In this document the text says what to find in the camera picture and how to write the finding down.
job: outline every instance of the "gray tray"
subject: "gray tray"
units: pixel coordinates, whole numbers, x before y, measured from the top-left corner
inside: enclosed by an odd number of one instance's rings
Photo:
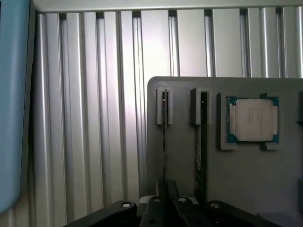
[[[155,77],[147,96],[147,178],[145,194],[155,194],[155,181],[162,176],[162,126],[157,125],[157,89],[173,88],[173,124],[167,134],[167,176],[182,195],[195,190],[195,128],[190,124],[190,91],[209,92],[207,145],[207,199],[221,200],[248,212],[285,212],[298,219],[298,181],[302,175],[301,79],[237,79]],[[263,151],[259,144],[238,145],[235,150],[218,148],[221,113],[218,94],[279,97],[279,145]]]

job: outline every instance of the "blue panel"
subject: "blue panel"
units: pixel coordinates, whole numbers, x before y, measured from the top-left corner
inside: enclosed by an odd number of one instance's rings
[[[0,0],[0,213],[20,196],[29,0]]]

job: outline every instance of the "slot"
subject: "slot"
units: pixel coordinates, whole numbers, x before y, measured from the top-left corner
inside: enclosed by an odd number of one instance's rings
[[[66,169],[71,169],[73,163],[70,151],[71,148],[71,110],[70,110],[70,84],[69,84],[69,68],[68,68],[68,36],[67,36],[67,20],[66,14],[60,14],[60,35],[61,35],[61,52],[62,52],[62,77],[63,77],[63,109],[64,109],[64,138],[65,138],[65,160]],[[74,220],[74,214],[72,207],[74,206],[73,201],[73,181],[72,177],[66,179],[66,203],[68,204],[66,210],[66,219],[68,222]]]
[[[167,125],[167,118],[168,118],[168,92],[165,90],[162,93],[162,123]]]
[[[206,203],[206,170],[207,170],[207,113],[208,94],[200,93],[201,124],[196,126],[196,197],[199,204]]]
[[[276,8],[276,27],[278,38],[278,61],[279,61],[279,77],[285,78],[285,49],[284,49],[284,15],[282,8]]]
[[[213,11],[204,11],[207,76],[215,77]]]
[[[140,11],[133,11],[133,18],[141,18],[141,12]]]
[[[240,36],[241,36],[241,56],[242,56],[242,75],[251,77],[250,74],[250,55],[249,55],[249,30],[248,30],[248,11],[240,9]]]
[[[299,92],[299,103],[298,103],[298,106],[299,106],[299,112],[298,112],[298,123],[303,125],[303,91],[300,91]]]
[[[178,77],[179,70],[179,49],[178,49],[178,21],[177,12],[169,11],[169,52],[170,52],[170,75]]]
[[[173,124],[173,96],[174,91],[172,87],[159,87],[157,89],[157,125],[164,124],[163,119],[166,117],[166,124]]]

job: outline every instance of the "corrugated metal wall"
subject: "corrugated metal wall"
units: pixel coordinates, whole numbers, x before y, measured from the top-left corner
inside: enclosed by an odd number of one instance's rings
[[[303,78],[302,7],[38,14],[36,31],[28,191],[0,226],[138,201],[154,76]]]

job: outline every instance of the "metal bolt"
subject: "metal bolt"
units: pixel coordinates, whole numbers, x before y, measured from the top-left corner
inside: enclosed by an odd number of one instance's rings
[[[210,206],[215,209],[220,207],[220,205],[218,203],[212,203],[212,204],[210,204]]]
[[[130,207],[131,204],[129,202],[125,202],[125,203],[122,203],[122,206],[125,207],[125,208],[127,208],[127,207]]]
[[[185,198],[180,198],[178,199],[179,202],[186,202],[186,199]]]

